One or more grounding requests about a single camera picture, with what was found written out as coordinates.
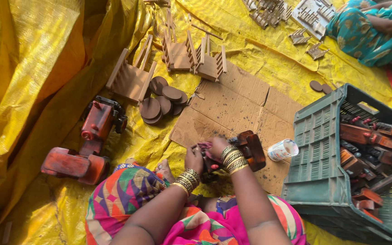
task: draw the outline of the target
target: cardboard sheet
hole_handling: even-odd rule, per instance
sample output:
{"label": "cardboard sheet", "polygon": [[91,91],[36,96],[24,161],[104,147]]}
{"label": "cardboard sheet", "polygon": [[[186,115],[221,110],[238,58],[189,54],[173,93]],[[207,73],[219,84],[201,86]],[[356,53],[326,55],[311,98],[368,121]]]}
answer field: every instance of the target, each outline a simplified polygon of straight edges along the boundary
{"label": "cardboard sheet", "polygon": [[[276,142],[293,139],[294,114],[302,106],[229,61],[227,70],[218,83],[202,79],[198,96],[181,113],[169,138],[189,147],[209,137],[228,139],[252,130],[266,153]],[[267,192],[280,195],[289,162],[267,157],[266,167],[255,173]]]}

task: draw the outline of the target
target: foot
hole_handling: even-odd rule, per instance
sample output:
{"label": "foot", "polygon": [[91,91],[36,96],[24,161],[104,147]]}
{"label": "foot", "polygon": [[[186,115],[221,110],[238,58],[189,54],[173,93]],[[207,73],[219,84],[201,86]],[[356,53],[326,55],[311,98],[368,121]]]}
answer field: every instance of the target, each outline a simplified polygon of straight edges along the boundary
{"label": "foot", "polygon": [[169,183],[175,182],[175,178],[173,177],[170,167],[169,167],[169,162],[167,159],[164,159],[163,161],[159,162],[157,164],[157,167],[155,168],[155,172],[162,174],[164,178],[169,181]]}

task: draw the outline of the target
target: woman's arm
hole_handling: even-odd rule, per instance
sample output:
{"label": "woman's arm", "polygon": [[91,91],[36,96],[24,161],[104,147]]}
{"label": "woman's arm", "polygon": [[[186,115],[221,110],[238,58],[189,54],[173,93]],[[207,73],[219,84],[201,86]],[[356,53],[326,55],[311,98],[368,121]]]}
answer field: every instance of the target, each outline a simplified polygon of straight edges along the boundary
{"label": "woman's arm", "polygon": [[[199,175],[203,169],[199,150],[187,149],[185,167]],[[187,201],[187,193],[177,185],[171,185],[138,209],[116,234],[110,245],[154,245],[163,242]]]}
{"label": "woman's arm", "polygon": [[366,10],[370,10],[370,9],[381,9],[381,8],[388,8],[389,6],[391,6],[392,1],[388,1],[388,2],[384,2],[384,3],[378,3],[375,4],[373,6],[367,7],[367,8],[363,8],[361,9],[361,11],[366,11]]}
{"label": "woman's arm", "polygon": [[[208,141],[213,143],[213,147],[209,149],[210,153],[218,158],[229,145],[222,138],[213,138]],[[265,245],[268,241],[270,244],[291,244],[267,194],[261,188],[252,170],[245,167],[233,173],[231,179],[249,242],[254,245]]]}
{"label": "woman's arm", "polygon": [[372,23],[374,29],[392,35],[392,20],[373,15],[367,15],[367,18]]}

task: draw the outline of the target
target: teal saree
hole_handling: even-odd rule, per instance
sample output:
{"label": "teal saree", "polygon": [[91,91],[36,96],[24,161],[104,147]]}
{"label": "teal saree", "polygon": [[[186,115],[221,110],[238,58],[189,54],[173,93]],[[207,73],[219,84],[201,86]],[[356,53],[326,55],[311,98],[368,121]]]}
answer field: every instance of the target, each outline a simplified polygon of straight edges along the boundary
{"label": "teal saree", "polygon": [[375,30],[366,16],[392,20],[392,5],[380,10],[360,10],[375,4],[371,0],[350,0],[326,26],[326,35],[336,39],[344,53],[366,66],[382,66],[392,61],[392,35]]}

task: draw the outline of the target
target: bangle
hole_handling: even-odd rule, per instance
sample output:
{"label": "bangle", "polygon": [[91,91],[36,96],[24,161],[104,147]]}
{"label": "bangle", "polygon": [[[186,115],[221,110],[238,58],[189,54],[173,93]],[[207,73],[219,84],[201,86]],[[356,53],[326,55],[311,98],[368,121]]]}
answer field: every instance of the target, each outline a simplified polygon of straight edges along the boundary
{"label": "bangle", "polygon": [[185,191],[186,191],[187,197],[189,197],[189,196],[190,196],[190,195],[189,195],[189,191],[188,191],[188,190],[187,190],[187,188],[185,188],[183,185],[181,185],[180,183],[177,183],[177,182],[174,182],[174,183],[172,183],[172,184],[174,184],[174,185],[177,185],[177,186],[181,187],[183,190],[185,190]]}
{"label": "bangle", "polygon": [[229,152],[238,149],[237,147],[233,146],[233,145],[228,145],[220,154],[221,156],[221,160],[224,161],[226,158],[226,155],[228,155]]}
{"label": "bangle", "polygon": [[247,165],[247,160],[243,158],[238,159],[234,164],[228,165],[226,169],[228,170],[229,173],[232,173],[236,168]]}
{"label": "bangle", "polygon": [[223,161],[223,164],[229,165],[229,163],[231,163],[231,161],[233,161],[234,159],[236,159],[238,157],[241,157],[242,155],[243,154],[239,150],[233,150],[228,153],[225,160]]}
{"label": "bangle", "polygon": [[242,166],[240,166],[240,167],[238,167],[238,168],[232,170],[232,172],[230,173],[230,175],[232,175],[233,173],[237,172],[238,170],[242,170],[242,169],[244,169],[245,167],[248,167],[248,166],[249,166],[248,164],[242,165]]}
{"label": "bangle", "polygon": [[190,193],[199,185],[199,183],[199,174],[193,169],[186,169],[176,178],[173,184],[184,189],[187,193],[187,197],[189,197]]}

